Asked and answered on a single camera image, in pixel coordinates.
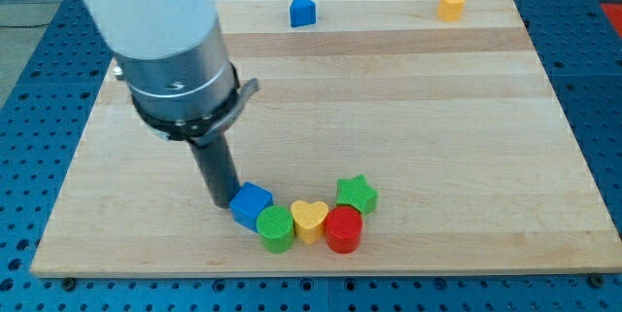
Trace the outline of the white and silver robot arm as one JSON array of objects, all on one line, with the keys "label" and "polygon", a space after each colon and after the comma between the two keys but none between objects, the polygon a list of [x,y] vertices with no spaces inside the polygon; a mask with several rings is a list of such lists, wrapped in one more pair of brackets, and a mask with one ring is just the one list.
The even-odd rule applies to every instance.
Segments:
[{"label": "white and silver robot arm", "polygon": [[242,87],[216,0],[83,0],[141,118],[172,140],[206,145],[259,88]]}]

